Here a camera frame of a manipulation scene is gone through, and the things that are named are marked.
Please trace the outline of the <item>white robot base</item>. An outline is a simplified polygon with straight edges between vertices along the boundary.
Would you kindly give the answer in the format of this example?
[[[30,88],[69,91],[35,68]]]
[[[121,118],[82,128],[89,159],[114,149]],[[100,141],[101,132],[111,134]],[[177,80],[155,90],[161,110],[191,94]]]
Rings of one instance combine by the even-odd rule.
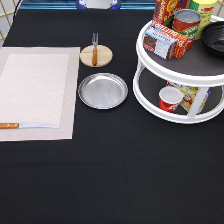
[[[119,9],[121,0],[76,0],[78,9]]]

